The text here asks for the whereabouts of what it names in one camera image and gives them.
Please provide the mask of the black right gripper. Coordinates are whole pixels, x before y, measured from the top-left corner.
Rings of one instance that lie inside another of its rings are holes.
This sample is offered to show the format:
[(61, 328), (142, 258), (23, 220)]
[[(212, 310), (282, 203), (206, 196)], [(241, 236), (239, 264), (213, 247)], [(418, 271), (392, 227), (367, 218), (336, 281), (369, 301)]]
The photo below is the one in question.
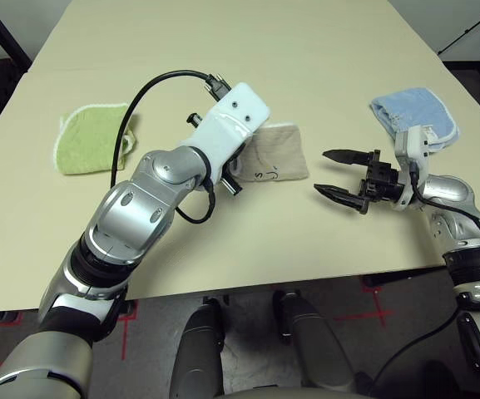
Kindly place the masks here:
[(329, 200), (366, 214), (370, 202), (396, 203), (401, 197), (403, 186), (398, 182), (398, 171), (390, 163), (379, 160), (380, 150), (327, 150), (323, 156), (340, 164), (367, 167), (366, 176), (360, 182), (359, 195), (333, 185), (314, 184), (314, 188)]

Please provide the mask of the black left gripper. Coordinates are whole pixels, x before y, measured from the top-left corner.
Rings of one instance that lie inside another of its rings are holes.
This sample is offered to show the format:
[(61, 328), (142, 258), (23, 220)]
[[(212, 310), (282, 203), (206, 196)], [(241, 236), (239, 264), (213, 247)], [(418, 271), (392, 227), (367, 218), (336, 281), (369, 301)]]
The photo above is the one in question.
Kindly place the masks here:
[[(195, 128), (199, 126), (199, 124), (202, 122), (202, 118), (200, 115), (196, 112), (193, 112), (188, 115), (186, 122), (188, 124), (193, 125)], [(221, 179), (220, 182), (223, 184), (226, 189), (232, 194), (232, 195), (238, 195), (243, 188), (240, 186), (240, 184), (235, 180), (233, 177), (231, 171), (230, 171), (230, 166), (234, 161), (237, 161), (237, 157), (239, 156), (240, 152), (244, 149), (244, 145), (241, 145), (234, 153), (233, 155), (224, 163), (221, 171)]]

